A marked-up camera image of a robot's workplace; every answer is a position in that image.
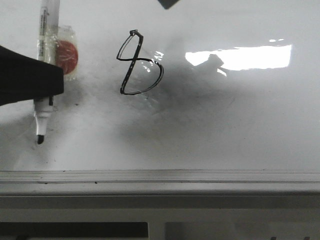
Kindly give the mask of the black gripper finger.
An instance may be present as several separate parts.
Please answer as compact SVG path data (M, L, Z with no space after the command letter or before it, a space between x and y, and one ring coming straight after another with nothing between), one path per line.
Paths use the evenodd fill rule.
M64 92L63 69L0 47L0 105Z

